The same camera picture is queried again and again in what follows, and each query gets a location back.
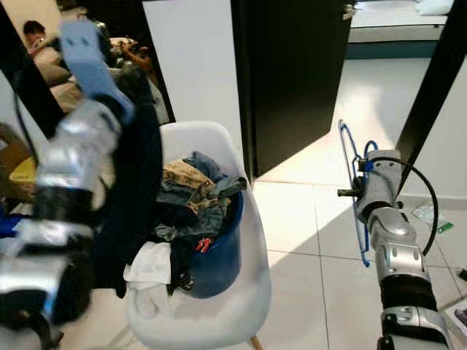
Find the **blue laundry basket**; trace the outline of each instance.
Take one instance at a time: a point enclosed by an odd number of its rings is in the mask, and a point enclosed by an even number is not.
[[[205,299],[220,294],[230,287],[240,271],[240,220],[243,215],[243,196],[239,192],[231,198],[233,210],[230,225],[206,253],[195,253],[191,258],[190,273],[194,280],[190,294]]]

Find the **white cloth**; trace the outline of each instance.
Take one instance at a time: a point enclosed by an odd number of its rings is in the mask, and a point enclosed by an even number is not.
[[[158,312],[173,313],[166,286],[170,284],[170,252],[169,243],[147,242],[123,271],[128,288],[136,290],[136,309],[145,319]]]
[[[415,5],[421,16],[446,15],[451,11],[454,0],[423,0]]]

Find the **wooden chair leg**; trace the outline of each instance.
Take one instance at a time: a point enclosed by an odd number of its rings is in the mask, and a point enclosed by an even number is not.
[[[251,340],[251,344],[253,345],[253,348],[255,348],[255,350],[263,350],[263,347],[261,346],[260,341],[258,340],[258,337],[256,335],[253,338],[251,338],[250,340]]]

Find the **white wall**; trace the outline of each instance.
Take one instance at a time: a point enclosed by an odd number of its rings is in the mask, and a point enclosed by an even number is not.
[[[21,101],[20,109],[23,115],[24,123],[28,129],[34,146],[39,151],[39,149],[47,143],[47,139]],[[13,89],[2,71],[0,71],[0,123],[6,123],[10,125],[16,134],[24,139],[15,114],[15,105],[13,104]]]
[[[23,26],[27,20],[37,20],[48,33],[59,33],[61,14],[55,0],[1,0],[23,43]]]
[[[176,121],[224,125],[242,156],[230,1],[143,4]]]
[[[415,163],[440,198],[467,200],[467,60],[451,87]],[[410,175],[403,194],[428,195]]]

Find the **white plastic chair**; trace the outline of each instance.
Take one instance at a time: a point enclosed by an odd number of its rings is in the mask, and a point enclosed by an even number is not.
[[[214,122],[176,122],[161,127],[164,162],[185,158],[192,151],[210,156],[229,176],[246,177],[227,130]],[[263,325],[271,302],[266,243],[252,189],[244,191],[240,223],[241,268],[236,281],[224,292],[195,299],[177,290],[173,316],[138,314],[134,291],[129,290],[128,317],[135,336],[157,350],[218,349],[248,341],[260,349],[255,334]]]

